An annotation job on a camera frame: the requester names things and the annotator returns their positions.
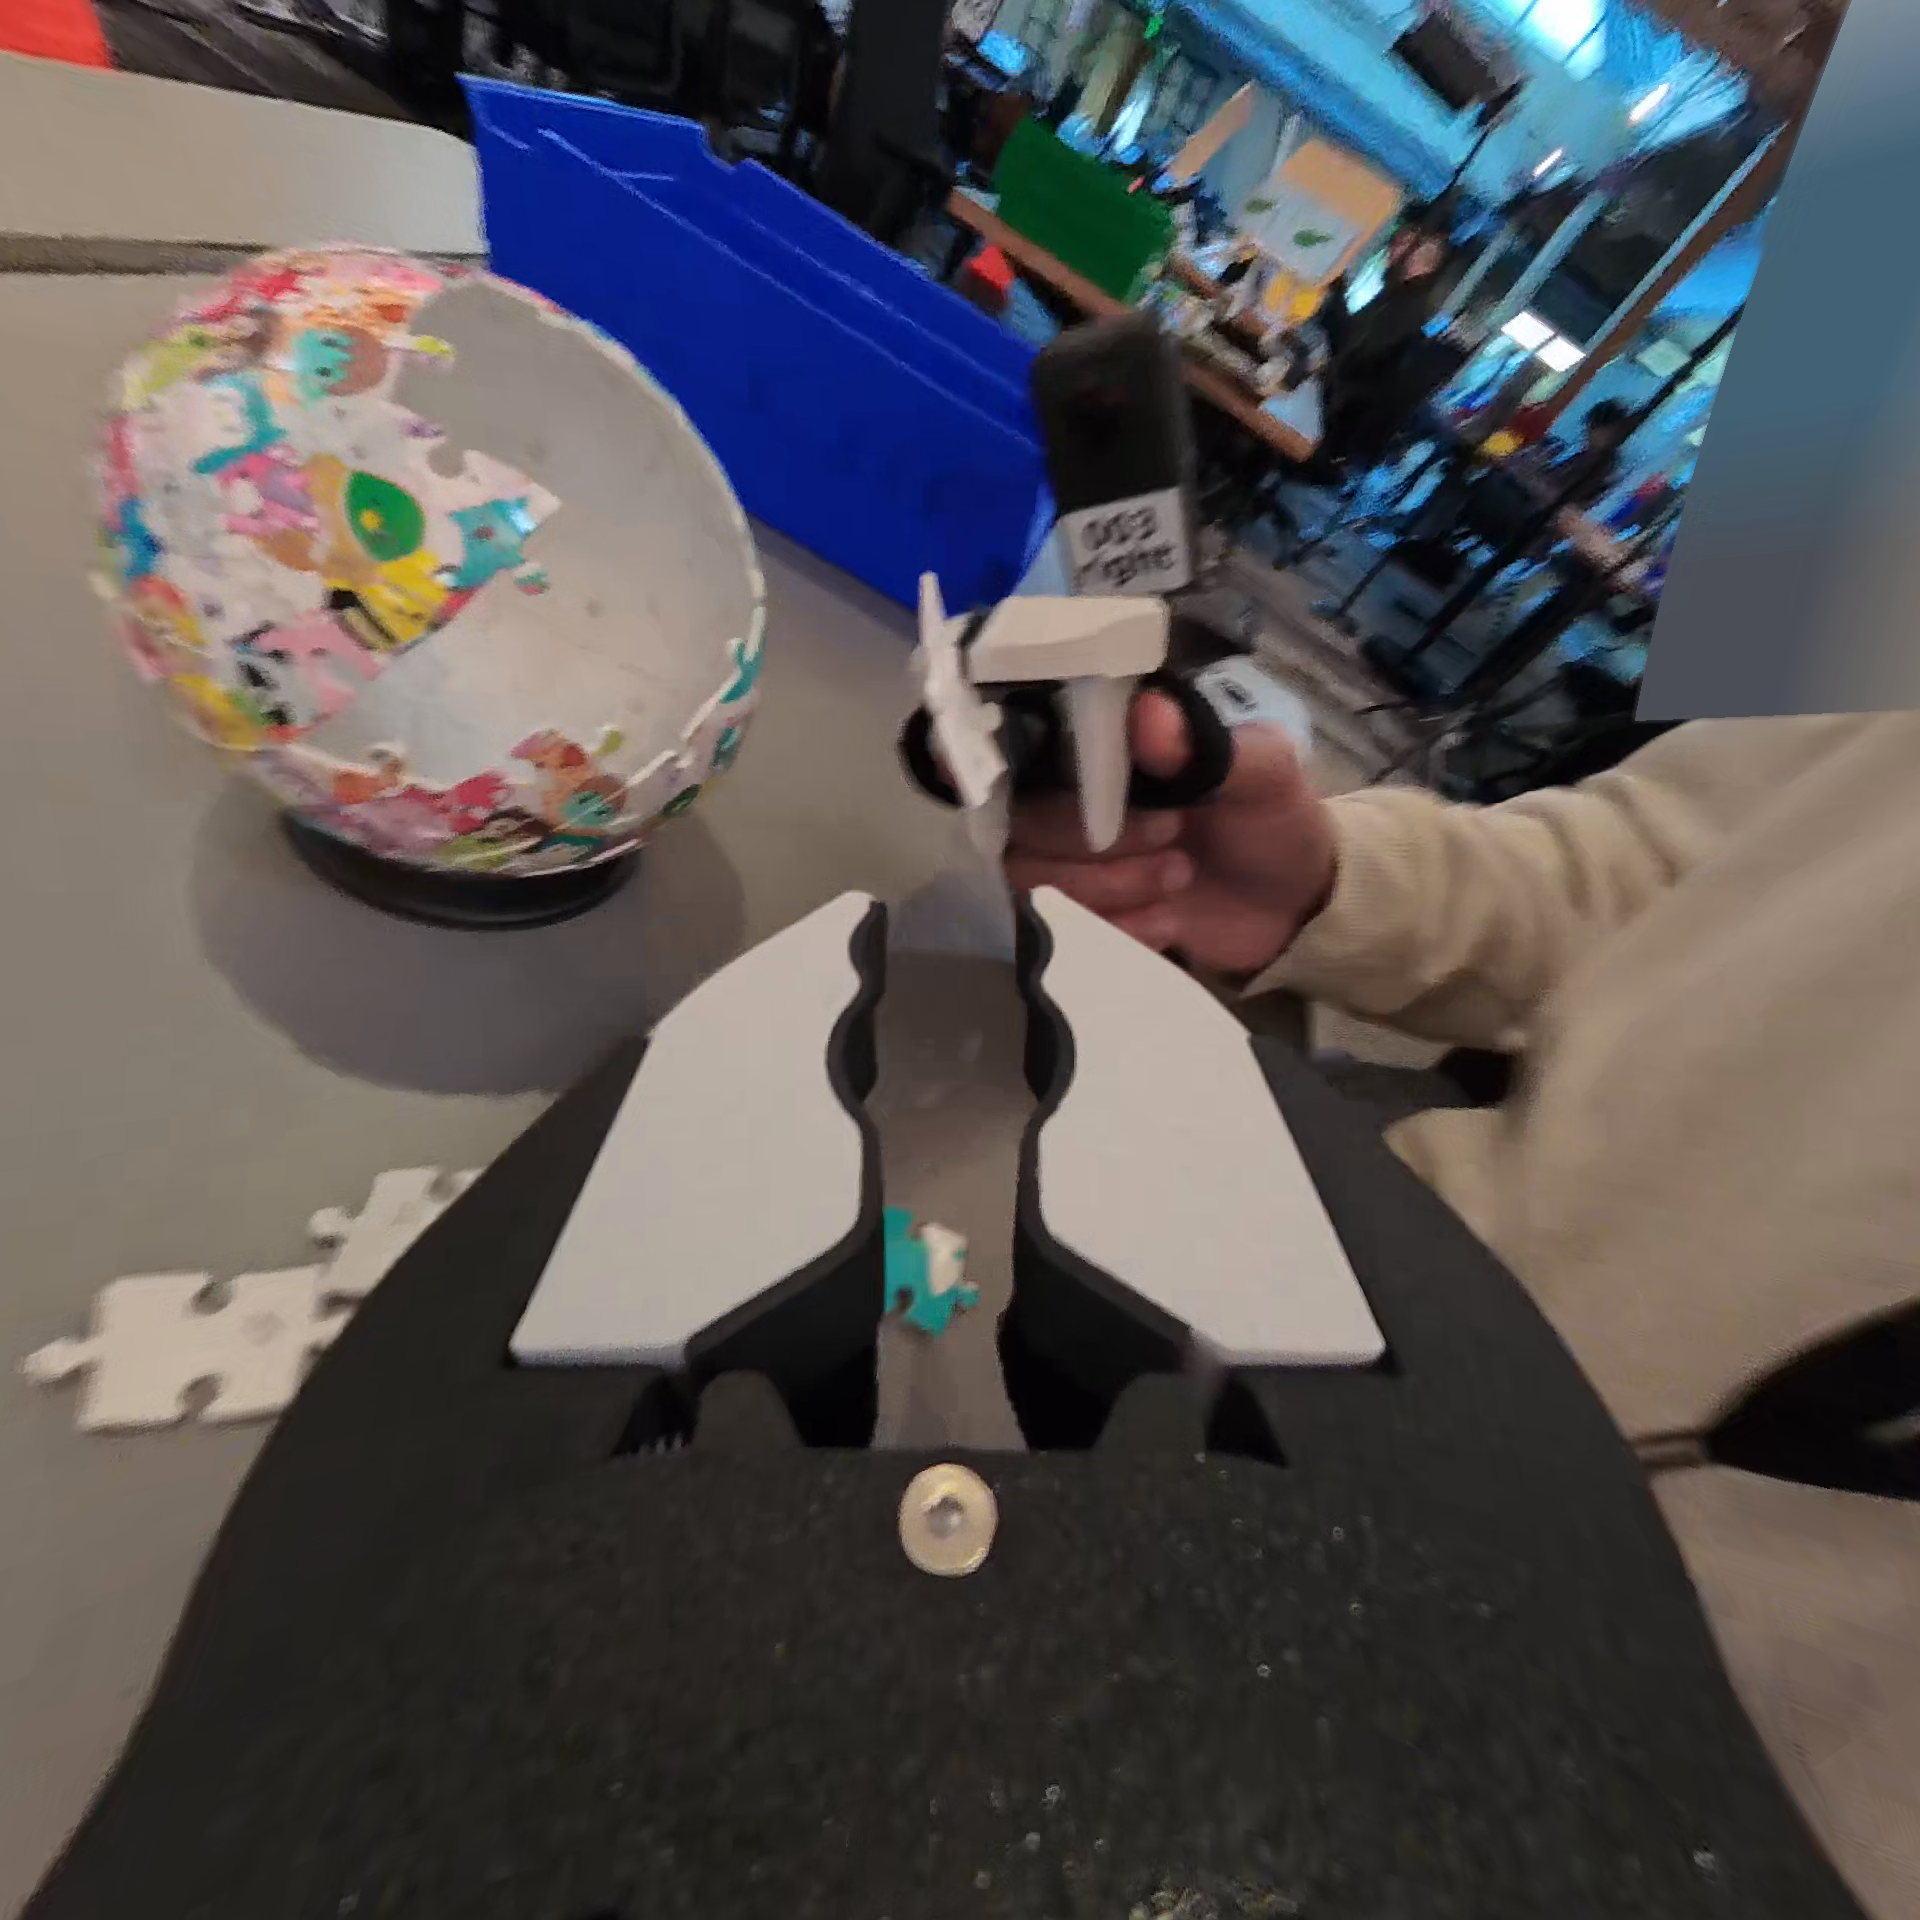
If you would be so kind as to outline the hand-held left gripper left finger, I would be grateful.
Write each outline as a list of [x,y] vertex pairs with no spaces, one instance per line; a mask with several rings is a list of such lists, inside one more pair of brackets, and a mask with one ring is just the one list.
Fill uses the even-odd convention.
[[886,965],[886,905],[842,895],[656,1024],[512,1333],[520,1367],[767,1376],[806,1443],[873,1441]]

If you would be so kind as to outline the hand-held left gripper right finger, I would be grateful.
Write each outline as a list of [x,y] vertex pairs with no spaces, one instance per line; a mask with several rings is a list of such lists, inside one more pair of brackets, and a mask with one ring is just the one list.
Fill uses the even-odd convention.
[[1387,1343],[1246,1026],[1066,895],[1015,912],[1031,1114],[1000,1372],[1031,1450],[1145,1379],[1359,1372]]

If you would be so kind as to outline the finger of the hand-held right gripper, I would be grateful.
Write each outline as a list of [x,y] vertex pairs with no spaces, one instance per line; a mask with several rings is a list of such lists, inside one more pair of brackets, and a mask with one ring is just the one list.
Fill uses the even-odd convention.
[[1168,659],[1170,613],[1160,597],[1015,594],[966,641],[972,685],[1144,681]]
[[1104,856],[1130,810],[1130,681],[1071,680],[1068,731],[1084,837],[1092,856]]

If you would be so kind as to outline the white backed puzzle piece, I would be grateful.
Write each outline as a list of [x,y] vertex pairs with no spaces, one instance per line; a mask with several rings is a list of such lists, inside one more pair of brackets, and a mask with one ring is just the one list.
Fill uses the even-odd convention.
[[983,867],[1004,861],[1014,770],[1001,711],[974,689],[970,641],[978,621],[950,616],[932,571],[919,577],[919,707],[900,731],[904,769],[931,800],[954,810]]

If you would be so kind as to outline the colourful puzzle ball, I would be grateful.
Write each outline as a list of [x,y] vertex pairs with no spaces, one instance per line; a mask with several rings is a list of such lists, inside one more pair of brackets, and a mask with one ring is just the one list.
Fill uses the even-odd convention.
[[753,530],[599,327],[464,258],[279,250],[184,299],[107,395],[118,637],[298,826],[431,877],[570,877],[737,765]]

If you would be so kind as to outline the teal puzzle piece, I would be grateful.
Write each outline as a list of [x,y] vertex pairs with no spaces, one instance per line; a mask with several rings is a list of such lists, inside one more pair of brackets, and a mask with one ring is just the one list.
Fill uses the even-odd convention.
[[970,1237],[924,1221],[907,1207],[882,1211],[881,1313],[922,1338],[945,1338],[978,1304]]

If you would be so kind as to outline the black ball stand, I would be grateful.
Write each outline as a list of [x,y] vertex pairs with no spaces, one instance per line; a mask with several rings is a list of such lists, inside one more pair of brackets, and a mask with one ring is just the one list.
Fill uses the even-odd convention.
[[331,890],[394,922],[451,930],[538,930],[576,922],[615,898],[641,871],[628,851],[580,869],[523,877],[428,871],[358,848],[296,813],[279,816],[288,851]]

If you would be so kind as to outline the person's right hand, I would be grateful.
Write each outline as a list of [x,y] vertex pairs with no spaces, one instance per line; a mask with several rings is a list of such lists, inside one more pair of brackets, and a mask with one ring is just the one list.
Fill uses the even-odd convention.
[[1142,947],[1192,969],[1249,980],[1327,905],[1338,876],[1328,804],[1291,739],[1238,727],[1218,792],[1190,810],[1130,810],[1092,848],[1079,802],[1014,807],[1001,869],[1018,895],[1057,890]]

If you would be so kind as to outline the wooden table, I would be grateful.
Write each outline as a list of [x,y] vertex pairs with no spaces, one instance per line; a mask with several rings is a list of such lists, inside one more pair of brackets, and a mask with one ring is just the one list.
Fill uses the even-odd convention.
[[[1034,281],[1049,297],[1066,301],[1079,321],[1104,321],[1127,312],[1127,301],[1107,295],[1092,281],[1071,271],[1060,258],[1044,251],[1031,237],[1001,220],[998,208],[962,186],[952,187],[945,205],[947,218],[974,240],[1001,251],[1025,281]],[[1282,459],[1306,464],[1318,445],[1319,432],[1297,426],[1290,417],[1274,412],[1256,386],[1208,360],[1201,349],[1178,340],[1185,357],[1185,383],[1192,393],[1234,420]]]

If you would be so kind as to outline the green plastic bin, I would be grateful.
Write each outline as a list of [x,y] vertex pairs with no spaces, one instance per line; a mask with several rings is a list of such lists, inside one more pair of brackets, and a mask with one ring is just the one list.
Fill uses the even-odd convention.
[[1126,304],[1142,304],[1178,243],[1168,204],[1034,113],[1001,143],[992,194],[1015,233]]

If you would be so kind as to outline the blue plastic bin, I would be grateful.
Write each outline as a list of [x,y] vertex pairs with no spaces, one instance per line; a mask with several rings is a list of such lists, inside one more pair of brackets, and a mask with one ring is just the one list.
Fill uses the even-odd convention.
[[913,605],[1015,588],[1052,497],[1035,348],[663,113],[464,76],[494,273],[624,345],[753,519]]

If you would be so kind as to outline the person's cream sweatshirt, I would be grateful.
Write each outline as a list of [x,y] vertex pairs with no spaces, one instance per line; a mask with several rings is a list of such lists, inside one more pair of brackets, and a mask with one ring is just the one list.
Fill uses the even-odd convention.
[[1916,1308],[1916,980],[1786,938],[1615,962],[1522,1024],[1503,1107],[1401,1137],[1651,1469],[1767,1752],[1872,1915],[1916,1915],[1916,1503],[1713,1460]]

